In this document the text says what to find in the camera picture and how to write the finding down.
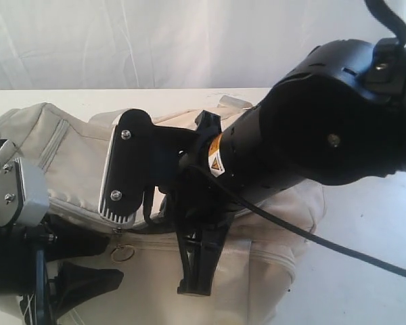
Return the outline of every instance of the black wire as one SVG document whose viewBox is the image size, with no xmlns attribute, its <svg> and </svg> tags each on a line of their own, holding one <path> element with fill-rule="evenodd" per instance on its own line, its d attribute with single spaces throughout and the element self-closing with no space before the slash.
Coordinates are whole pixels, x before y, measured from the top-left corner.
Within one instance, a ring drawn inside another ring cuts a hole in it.
<svg viewBox="0 0 406 325">
<path fill-rule="evenodd" d="M 207 178 L 212 184 L 214 184 L 216 187 L 218 187 L 218 189 L 220 189 L 226 195 L 228 195 L 233 201 L 242 205 L 244 208 L 256 213 L 257 215 L 264 217 L 266 220 L 269 220 L 269 221 L 279 225 L 280 227 L 283 227 L 284 229 L 287 229 L 303 238 L 306 238 L 307 240 L 310 240 L 311 242 L 315 242 L 316 244 L 322 245 L 326 248 L 336 251 L 337 253 L 341 253 L 343 255 L 353 257 L 354 259 L 359 259 L 361 261 L 364 261 L 366 263 L 380 267 L 381 269 L 384 269 L 386 271 L 389 271 L 391 273 L 394 273 L 394 274 L 397 274 L 399 276 L 406 278 L 406 269 L 403 269 L 403 268 L 395 266 L 393 264 L 389 264 L 387 262 L 381 261 L 380 259 L 369 256 L 367 254 L 360 253 L 358 251 L 354 251 L 353 249 L 341 246 L 339 244 L 335 244 L 333 242 L 330 242 L 329 240 L 323 239 L 322 237 L 316 236 L 299 227 L 296 227 L 295 225 L 292 225 L 291 223 L 288 223 L 287 221 L 284 221 L 283 219 L 280 219 L 279 217 L 276 217 L 275 215 L 272 215 L 272 214 L 256 207 L 255 205 L 248 202 L 241 196 L 238 196 L 237 194 L 233 193 L 231 190 L 226 188 L 216 177 L 214 177 L 211 173 L 209 173 L 202 167 L 190 166 L 190 168 L 198 170 L 201 174 L 203 174 L 203 176 L 205 176 L 205 178 Z"/>
<path fill-rule="evenodd" d="M 405 46 L 406 23 L 389 8 L 384 0 L 365 0 L 365 4 L 373 17 L 395 34 L 401 46 Z"/>
</svg>

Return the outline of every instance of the beige bag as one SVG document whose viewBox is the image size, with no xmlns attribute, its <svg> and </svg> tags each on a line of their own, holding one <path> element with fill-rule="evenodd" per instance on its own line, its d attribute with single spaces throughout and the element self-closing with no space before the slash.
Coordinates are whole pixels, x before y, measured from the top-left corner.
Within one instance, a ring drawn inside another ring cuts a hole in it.
<svg viewBox="0 0 406 325">
<path fill-rule="evenodd" d="M 221 115 L 223 128 L 244 112 L 226 106 L 205 109 Z M 180 112 L 154 121 L 193 129 L 200 112 Z M 11 140 L 15 148 L 0 152 L 0 165 L 17 156 L 30 159 L 45 171 L 51 212 L 85 228 L 112 233 L 113 226 L 99 216 L 97 204 L 110 135 L 120 113 L 100 114 L 84 123 L 52 104 L 11 110 L 0 118 L 0 139 Z M 161 200 L 157 193 L 154 211 Z M 262 202 L 261 207 L 314 232 L 325 213 L 323 188 L 304 181 Z M 133 251 L 130 260 L 112 260 L 111 252 L 118 244 Z M 118 268 L 125 273 L 122 285 L 78 306 L 60 324 L 271 324 L 306 248 L 303 238 L 244 211 L 233 222 L 212 295 L 189 297 L 177 294 L 182 269 L 174 234 L 113 238 L 103 255 L 72 262 Z M 12 310 L 4 299 L 0 308 Z"/>
</svg>

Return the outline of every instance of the white table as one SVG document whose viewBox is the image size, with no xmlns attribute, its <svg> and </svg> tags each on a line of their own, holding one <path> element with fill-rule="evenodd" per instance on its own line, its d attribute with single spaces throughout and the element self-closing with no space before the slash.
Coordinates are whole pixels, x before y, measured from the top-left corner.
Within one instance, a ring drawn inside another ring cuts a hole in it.
<svg viewBox="0 0 406 325">
<path fill-rule="evenodd" d="M 222 95 L 252 103 L 268 89 L 0 91 L 0 115 L 51 102 L 87 120 L 99 112 L 141 108 L 159 116 L 214 107 Z M 327 188 L 328 212 L 317 233 L 339 244 L 406 267 L 406 174 L 370 177 Z M 19 324 L 0 314 L 0 324 Z M 274 324 L 406 325 L 406 279 L 317 245 L 298 264 L 296 281 Z"/>
</svg>

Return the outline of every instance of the fabric bag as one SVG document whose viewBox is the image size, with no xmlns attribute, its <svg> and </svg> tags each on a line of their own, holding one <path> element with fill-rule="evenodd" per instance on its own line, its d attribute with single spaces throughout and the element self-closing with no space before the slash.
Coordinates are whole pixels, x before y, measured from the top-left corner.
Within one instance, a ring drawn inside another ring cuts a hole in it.
<svg viewBox="0 0 406 325">
<path fill-rule="evenodd" d="M 223 129 L 244 109 L 236 105 L 204 108 L 221 116 Z M 53 104 L 10 110 L 0 117 L 0 168 L 23 156 L 42 168 L 49 186 L 51 212 L 69 222 L 112 235 L 101 256 L 71 262 L 94 268 L 117 268 L 125 278 L 117 291 L 94 298 L 66 314 L 60 324 L 272 324 L 275 307 L 295 278 L 295 265 L 307 248 L 303 238 L 244 211 L 233 222 L 221 255 L 210 297 L 177 294 L 182 277 L 174 234 L 116 237 L 97 212 L 111 132 L 123 111 L 94 116 L 88 123 Z M 154 118 L 159 125 L 194 129 L 201 110 Z M 156 193 L 154 211 L 162 201 Z M 261 203 L 261 208 L 314 232 L 325 214 L 320 184 L 304 181 Z M 127 248 L 132 258 L 118 263 L 112 252 Z M 17 314 L 13 299 L 0 309 Z"/>
</svg>

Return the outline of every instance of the yellow warning sticker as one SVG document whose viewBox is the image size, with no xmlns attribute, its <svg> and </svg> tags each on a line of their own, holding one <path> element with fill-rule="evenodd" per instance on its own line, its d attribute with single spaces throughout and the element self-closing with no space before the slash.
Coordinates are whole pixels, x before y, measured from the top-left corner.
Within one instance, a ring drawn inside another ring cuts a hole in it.
<svg viewBox="0 0 406 325">
<path fill-rule="evenodd" d="M 219 144 L 221 142 L 222 133 L 213 139 L 209 147 L 208 163 L 210 172 L 215 177 L 224 174 L 225 169 L 223 166 L 223 161 L 221 160 L 221 153 L 219 151 Z"/>
</svg>

